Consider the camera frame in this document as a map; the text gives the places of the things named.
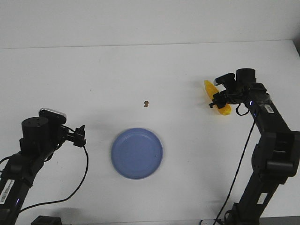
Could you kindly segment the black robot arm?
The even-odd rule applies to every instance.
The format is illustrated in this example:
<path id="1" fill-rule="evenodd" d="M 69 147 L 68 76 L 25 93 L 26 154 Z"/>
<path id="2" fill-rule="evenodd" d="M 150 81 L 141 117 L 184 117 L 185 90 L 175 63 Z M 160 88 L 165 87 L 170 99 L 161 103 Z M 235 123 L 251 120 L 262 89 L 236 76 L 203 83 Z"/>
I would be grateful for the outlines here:
<path id="1" fill-rule="evenodd" d="M 72 130 L 58 117 L 31 117 L 22 122 L 20 151 L 9 157 L 0 175 L 0 223 L 14 225 L 34 179 L 65 141 L 84 147 L 85 126 Z"/>
<path id="2" fill-rule="evenodd" d="M 223 112 L 227 105 L 244 104 L 251 113 L 254 125 L 261 134 L 251 158 L 253 173 L 238 203 L 224 215 L 224 225 L 257 225 L 259 219 L 279 185 L 293 177 L 300 163 L 300 133 L 291 131 L 273 104 L 262 83 L 258 83 L 255 70 L 240 68 L 214 80 L 214 86 L 225 90 L 207 93 Z"/>

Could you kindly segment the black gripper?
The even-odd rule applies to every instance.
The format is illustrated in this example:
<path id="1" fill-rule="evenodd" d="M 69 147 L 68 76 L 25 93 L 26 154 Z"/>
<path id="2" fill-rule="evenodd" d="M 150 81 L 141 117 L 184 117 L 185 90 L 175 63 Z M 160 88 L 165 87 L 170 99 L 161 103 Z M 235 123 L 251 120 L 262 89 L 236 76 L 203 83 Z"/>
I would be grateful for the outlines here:
<path id="1" fill-rule="evenodd" d="M 224 108 L 226 104 L 240 104 L 244 102 L 244 94 L 241 90 L 224 90 L 213 95 L 213 100 L 209 104 L 210 108 L 217 106 L 218 109 Z"/>
<path id="2" fill-rule="evenodd" d="M 86 144 L 85 125 L 77 127 L 75 131 L 67 126 L 61 125 L 62 137 L 65 141 L 70 141 L 76 147 L 83 147 Z"/>

